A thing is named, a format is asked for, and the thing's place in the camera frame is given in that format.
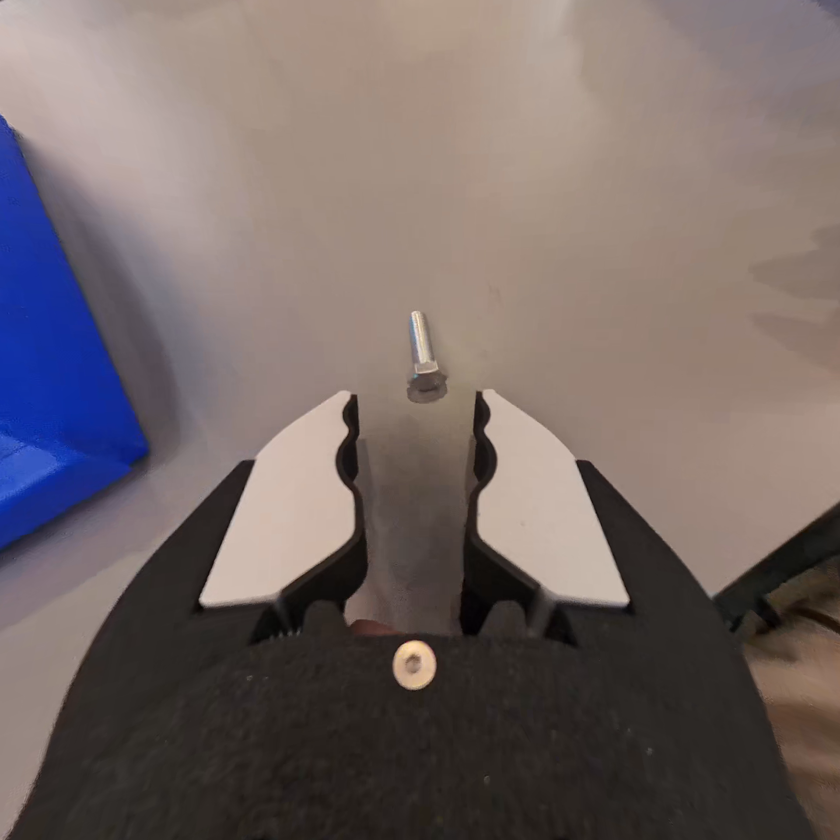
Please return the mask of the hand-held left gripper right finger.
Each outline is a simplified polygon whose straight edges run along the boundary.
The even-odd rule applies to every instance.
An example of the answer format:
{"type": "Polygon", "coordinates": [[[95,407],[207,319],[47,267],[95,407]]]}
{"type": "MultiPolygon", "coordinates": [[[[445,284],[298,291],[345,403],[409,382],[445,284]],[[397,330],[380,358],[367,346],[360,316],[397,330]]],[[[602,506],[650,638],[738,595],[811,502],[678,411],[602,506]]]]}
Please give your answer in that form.
{"type": "Polygon", "coordinates": [[[623,614],[631,597],[578,460],[497,391],[476,394],[460,628],[479,634],[501,603],[525,634],[571,634],[568,607],[623,614]]]}

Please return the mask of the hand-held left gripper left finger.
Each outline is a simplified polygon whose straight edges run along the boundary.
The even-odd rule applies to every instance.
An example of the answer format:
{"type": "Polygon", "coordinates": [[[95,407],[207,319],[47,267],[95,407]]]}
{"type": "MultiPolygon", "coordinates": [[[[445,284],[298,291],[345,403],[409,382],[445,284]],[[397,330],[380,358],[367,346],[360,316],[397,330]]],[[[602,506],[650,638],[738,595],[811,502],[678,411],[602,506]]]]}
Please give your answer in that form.
{"type": "Polygon", "coordinates": [[[358,398],[339,391],[258,452],[199,595],[203,609],[271,607],[287,631],[315,602],[343,614],[368,571],[359,435],[358,398]]]}

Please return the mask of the steel hex bolt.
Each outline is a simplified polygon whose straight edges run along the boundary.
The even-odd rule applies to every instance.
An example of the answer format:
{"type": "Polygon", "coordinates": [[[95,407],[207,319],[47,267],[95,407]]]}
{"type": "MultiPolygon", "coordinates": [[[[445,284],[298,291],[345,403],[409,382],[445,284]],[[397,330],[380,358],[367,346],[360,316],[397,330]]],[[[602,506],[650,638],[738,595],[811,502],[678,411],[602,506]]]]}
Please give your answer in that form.
{"type": "Polygon", "coordinates": [[[447,393],[447,376],[437,362],[424,312],[411,312],[409,331],[413,369],[406,387],[407,397],[415,404],[435,402],[447,393]]]}

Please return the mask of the blue plastic bin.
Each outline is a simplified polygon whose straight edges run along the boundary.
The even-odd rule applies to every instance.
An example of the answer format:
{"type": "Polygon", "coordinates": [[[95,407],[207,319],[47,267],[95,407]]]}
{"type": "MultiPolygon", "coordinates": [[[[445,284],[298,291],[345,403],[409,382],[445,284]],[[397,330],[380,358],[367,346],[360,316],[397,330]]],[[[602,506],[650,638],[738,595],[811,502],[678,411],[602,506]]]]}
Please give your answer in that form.
{"type": "Polygon", "coordinates": [[[150,452],[18,136],[1,119],[1,547],[150,452]]]}

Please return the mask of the black office chair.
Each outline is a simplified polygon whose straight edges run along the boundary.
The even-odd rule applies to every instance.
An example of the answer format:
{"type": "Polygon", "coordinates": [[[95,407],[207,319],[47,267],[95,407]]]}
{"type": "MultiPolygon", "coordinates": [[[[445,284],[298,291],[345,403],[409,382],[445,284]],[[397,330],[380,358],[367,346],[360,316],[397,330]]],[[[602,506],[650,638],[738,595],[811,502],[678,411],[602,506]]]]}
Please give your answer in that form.
{"type": "Polygon", "coordinates": [[[806,525],[712,601],[733,635],[769,632],[797,606],[838,585],[839,505],[806,525]]]}

